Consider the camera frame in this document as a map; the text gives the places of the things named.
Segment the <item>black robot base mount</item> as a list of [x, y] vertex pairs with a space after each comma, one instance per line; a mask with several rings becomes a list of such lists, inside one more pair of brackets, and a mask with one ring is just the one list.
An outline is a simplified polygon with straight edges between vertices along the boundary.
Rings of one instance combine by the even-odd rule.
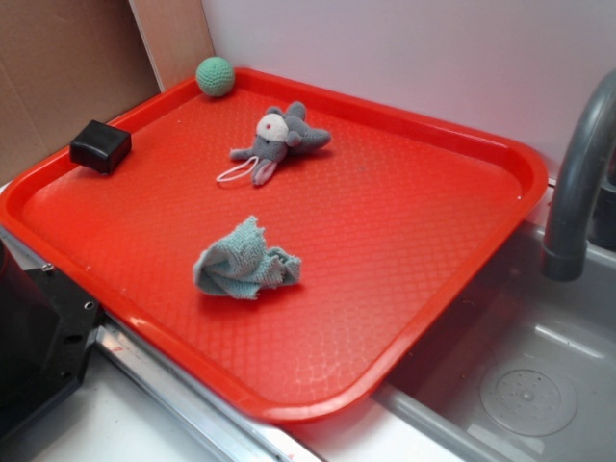
[[23, 269], [1, 246], [1, 440], [83, 383], [102, 309], [58, 269]]

